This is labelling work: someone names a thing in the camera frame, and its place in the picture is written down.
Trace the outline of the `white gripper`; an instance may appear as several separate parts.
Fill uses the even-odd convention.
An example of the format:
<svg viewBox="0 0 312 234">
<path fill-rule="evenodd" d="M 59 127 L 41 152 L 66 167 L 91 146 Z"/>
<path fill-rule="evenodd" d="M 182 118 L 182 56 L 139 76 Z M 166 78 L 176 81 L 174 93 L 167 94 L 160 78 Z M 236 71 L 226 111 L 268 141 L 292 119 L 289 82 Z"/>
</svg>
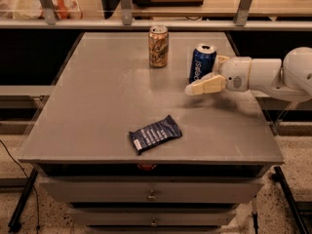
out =
<svg viewBox="0 0 312 234">
<path fill-rule="evenodd" d="M 189 96 L 219 93 L 224 88 L 232 92 L 245 92 L 249 89 L 251 58 L 217 55 L 214 60 L 213 73 L 192 82 L 185 88 Z"/>
</svg>

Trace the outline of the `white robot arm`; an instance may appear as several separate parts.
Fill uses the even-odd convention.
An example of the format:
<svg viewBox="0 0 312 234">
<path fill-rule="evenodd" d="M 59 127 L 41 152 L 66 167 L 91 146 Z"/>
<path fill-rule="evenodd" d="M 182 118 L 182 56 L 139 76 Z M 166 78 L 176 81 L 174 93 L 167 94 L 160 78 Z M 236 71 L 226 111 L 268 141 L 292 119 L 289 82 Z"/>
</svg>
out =
<svg viewBox="0 0 312 234">
<path fill-rule="evenodd" d="M 217 56 L 213 71 L 187 85 L 190 96 L 260 91 L 272 98 L 304 102 L 312 98 L 312 49 L 299 47 L 279 58 Z"/>
</svg>

